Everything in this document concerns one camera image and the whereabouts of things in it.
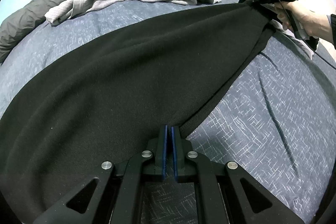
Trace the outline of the person's right hand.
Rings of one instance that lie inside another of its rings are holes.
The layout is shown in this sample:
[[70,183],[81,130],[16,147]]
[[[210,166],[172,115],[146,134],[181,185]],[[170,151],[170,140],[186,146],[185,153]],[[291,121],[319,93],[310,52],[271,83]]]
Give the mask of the person's right hand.
[[274,6],[284,30],[293,32],[293,27],[284,11],[286,9],[292,12],[309,36],[316,36],[334,45],[335,14],[324,15],[312,12],[299,1],[276,3]]

